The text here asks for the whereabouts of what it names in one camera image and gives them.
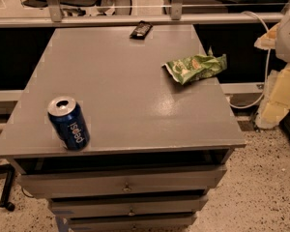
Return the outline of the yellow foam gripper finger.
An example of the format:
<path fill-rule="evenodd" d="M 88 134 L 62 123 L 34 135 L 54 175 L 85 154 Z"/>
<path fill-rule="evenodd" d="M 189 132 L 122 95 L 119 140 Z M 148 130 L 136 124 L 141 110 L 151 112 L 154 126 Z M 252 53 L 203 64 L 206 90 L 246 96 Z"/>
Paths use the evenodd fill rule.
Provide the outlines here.
<path fill-rule="evenodd" d="M 272 129 L 290 110 L 290 64 L 280 72 L 270 72 L 264 92 L 255 124 L 260 129 Z"/>
<path fill-rule="evenodd" d="M 268 32 L 256 40 L 254 46 L 263 50 L 275 49 L 277 28 L 278 24 L 274 25 Z"/>

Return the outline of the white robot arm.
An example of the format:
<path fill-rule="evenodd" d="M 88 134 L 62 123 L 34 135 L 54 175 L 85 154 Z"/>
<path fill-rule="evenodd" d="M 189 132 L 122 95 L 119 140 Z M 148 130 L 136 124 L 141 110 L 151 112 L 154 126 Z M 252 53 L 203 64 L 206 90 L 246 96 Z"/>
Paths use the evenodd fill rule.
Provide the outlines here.
<path fill-rule="evenodd" d="M 254 46 L 274 49 L 275 56 L 286 63 L 281 71 L 271 71 L 255 119 L 258 128 L 272 129 L 290 110 L 290 9 L 280 23 L 256 40 Z"/>

